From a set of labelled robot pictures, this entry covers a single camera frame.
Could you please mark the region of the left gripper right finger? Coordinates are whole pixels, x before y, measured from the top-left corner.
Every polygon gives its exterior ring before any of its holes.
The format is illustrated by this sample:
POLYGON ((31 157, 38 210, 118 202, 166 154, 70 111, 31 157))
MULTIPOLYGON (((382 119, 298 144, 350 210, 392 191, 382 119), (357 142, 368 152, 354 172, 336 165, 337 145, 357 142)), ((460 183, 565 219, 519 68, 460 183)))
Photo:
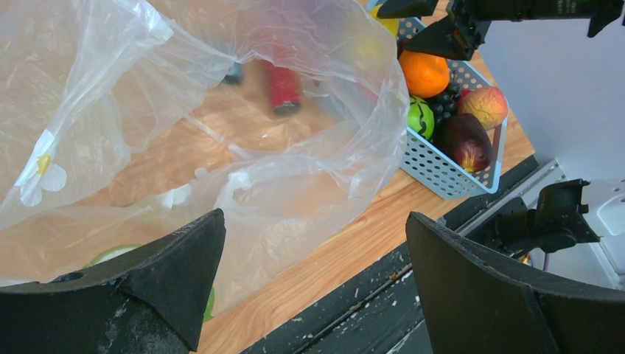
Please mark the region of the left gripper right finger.
POLYGON ((412 212, 405 233, 435 353, 622 353, 624 293, 540 271, 412 212))

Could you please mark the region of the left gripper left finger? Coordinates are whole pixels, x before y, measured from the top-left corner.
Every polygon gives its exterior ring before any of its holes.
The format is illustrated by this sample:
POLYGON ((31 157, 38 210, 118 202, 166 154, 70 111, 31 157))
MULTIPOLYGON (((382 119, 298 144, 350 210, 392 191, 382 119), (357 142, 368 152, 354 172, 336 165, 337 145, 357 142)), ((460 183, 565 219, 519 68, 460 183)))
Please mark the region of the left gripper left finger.
POLYGON ((3 353, 190 353, 226 238, 215 209, 105 262, 1 289, 3 353))

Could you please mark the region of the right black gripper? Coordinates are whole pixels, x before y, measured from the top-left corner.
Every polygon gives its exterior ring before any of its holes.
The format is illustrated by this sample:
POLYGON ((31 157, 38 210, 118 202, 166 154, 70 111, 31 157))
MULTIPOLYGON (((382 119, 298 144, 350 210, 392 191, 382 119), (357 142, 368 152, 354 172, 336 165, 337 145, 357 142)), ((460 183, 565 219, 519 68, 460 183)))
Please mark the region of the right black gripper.
POLYGON ((449 60, 468 61, 485 43, 493 21, 588 19, 593 38, 624 12, 620 0, 455 0, 447 15, 418 31, 402 45, 403 52, 419 52, 449 60))

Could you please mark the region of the orange fruit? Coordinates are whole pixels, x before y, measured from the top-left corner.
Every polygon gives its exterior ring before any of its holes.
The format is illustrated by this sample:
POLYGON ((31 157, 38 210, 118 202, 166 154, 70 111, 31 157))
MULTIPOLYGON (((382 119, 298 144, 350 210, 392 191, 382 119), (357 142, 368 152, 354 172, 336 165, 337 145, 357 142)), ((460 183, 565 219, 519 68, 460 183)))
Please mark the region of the orange fruit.
POLYGON ((445 58, 404 51, 398 61, 411 96, 423 99, 434 97, 442 93, 450 82, 450 69, 445 58))

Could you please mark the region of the yellow lemon fruit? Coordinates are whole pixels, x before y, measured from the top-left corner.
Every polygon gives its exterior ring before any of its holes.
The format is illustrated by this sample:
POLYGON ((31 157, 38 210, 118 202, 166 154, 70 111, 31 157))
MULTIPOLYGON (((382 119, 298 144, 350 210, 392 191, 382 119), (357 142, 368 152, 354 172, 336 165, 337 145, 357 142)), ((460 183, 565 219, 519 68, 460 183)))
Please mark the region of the yellow lemon fruit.
POLYGON ((397 34, 399 32, 399 19, 391 18, 384 19, 378 16, 378 12, 382 4, 377 4, 368 9, 369 15, 376 20, 379 24, 381 24, 385 29, 387 29, 395 38, 397 38, 397 34))

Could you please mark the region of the peach coloured fruit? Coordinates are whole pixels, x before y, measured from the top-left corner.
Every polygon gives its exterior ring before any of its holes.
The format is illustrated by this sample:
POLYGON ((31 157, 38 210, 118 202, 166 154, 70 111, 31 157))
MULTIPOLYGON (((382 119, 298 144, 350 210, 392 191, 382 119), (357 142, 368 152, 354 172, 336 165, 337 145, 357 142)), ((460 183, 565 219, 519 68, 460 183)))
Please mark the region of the peach coloured fruit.
POLYGON ((497 86, 484 86, 471 91, 460 101, 458 113, 472 114, 486 130, 491 130, 507 118, 509 106, 497 86))

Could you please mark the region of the dark red mango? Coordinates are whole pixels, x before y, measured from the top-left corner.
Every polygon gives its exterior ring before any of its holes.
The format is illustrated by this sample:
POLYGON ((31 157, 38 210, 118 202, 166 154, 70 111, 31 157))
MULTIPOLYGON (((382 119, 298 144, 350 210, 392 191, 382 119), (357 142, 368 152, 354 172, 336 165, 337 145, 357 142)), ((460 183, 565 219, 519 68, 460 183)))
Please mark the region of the dark red mango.
POLYGON ((439 150, 468 173, 485 170, 493 159, 488 133, 473 114, 459 114, 443 121, 439 150))

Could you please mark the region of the clear plastic fruit bag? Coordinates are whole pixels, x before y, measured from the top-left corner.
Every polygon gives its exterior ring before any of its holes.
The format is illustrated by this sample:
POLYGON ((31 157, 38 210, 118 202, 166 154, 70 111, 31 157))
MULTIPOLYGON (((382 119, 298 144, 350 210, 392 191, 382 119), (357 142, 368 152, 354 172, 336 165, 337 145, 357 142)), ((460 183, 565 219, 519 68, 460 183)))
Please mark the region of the clear plastic fruit bag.
POLYGON ((358 1, 3 1, 1 286, 48 282, 221 208, 223 312, 391 180, 407 92, 358 1), (298 74, 276 116, 264 62, 298 74))

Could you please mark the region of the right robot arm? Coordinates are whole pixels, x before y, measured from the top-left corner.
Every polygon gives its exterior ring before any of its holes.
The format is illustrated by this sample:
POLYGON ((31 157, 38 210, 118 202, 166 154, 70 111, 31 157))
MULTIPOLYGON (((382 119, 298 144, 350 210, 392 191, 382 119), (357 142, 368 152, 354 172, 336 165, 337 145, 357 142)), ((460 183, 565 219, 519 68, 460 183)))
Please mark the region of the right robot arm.
MULTIPOLYGON (((451 1, 447 15, 410 39, 404 50, 469 60, 496 21, 586 19, 587 37, 594 38, 623 15, 622 1, 451 1)), ((542 39, 542 34, 532 35, 531 49, 517 41, 509 45, 504 86, 514 110, 533 124, 543 142, 569 142, 580 151, 600 132, 602 109, 591 93, 593 85, 582 82, 589 66, 578 59, 577 46, 573 56, 558 59, 554 47, 543 45, 542 39)), ((503 248, 551 254, 623 232, 624 182, 578 178, 543 187, 533 209, 498 218, 493 235, 503 248)))

